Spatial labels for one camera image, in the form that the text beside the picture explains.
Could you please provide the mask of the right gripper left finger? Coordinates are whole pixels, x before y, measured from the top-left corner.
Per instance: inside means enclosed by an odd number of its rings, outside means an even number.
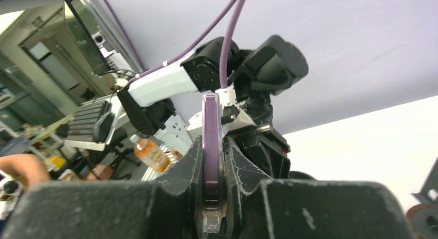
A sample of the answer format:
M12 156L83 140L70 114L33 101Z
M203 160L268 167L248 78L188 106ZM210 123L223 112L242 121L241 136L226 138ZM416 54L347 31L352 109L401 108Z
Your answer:
M201 238L202 138L153 181L52 181L24 193L1 238Z

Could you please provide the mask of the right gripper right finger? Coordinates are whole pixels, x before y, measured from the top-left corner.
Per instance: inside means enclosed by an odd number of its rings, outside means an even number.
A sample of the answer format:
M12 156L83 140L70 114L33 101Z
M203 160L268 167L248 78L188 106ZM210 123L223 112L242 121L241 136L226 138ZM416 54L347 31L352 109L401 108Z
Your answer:
M273 179L232 139L224 144L228 238L413 238L377 182Z

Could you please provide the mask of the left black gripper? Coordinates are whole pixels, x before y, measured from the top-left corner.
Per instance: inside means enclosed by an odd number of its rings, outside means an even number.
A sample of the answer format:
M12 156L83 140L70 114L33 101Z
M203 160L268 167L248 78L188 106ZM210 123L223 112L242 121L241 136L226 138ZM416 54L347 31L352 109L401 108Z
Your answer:
M255 125L248 125L228 133L243 155L267 175L275 179L289 178L290 146L287 140L274 129L273 106L270 95L254 93L238 101Z

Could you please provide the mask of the phone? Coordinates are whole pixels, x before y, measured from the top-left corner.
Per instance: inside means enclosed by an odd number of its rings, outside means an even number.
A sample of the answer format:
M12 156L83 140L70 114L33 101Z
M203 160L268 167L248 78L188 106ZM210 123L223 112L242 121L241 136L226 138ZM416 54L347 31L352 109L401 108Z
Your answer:
M204 166L203 233L219 233L225 216L221 105L217 93L202 96L202 157Z

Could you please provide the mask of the brown base phone stand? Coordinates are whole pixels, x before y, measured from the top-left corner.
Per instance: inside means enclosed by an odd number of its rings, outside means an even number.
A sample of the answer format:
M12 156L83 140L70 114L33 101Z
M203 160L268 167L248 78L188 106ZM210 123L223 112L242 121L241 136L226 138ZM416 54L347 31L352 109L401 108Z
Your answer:
M434 162L423 186L412 194L419 204L411 207L406 217L416 238L437 238L437 161Z

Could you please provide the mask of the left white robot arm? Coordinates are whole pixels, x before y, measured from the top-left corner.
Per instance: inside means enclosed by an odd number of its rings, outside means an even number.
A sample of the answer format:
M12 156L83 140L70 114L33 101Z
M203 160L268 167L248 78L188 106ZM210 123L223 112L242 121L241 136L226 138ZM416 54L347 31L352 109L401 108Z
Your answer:
M279 95L308 74L302 52L278 35L254 50L232 43L228 52L226 84L220 87L220 51L215 38L176 62L139 78L117 96L130 122L146 136L160 140L162 150L185 155L202 133L202 115L182 122L172 102L184 93L218 94L223 134L233 138L251 162L273 178L289 176L290 147L273 128L271 96Z

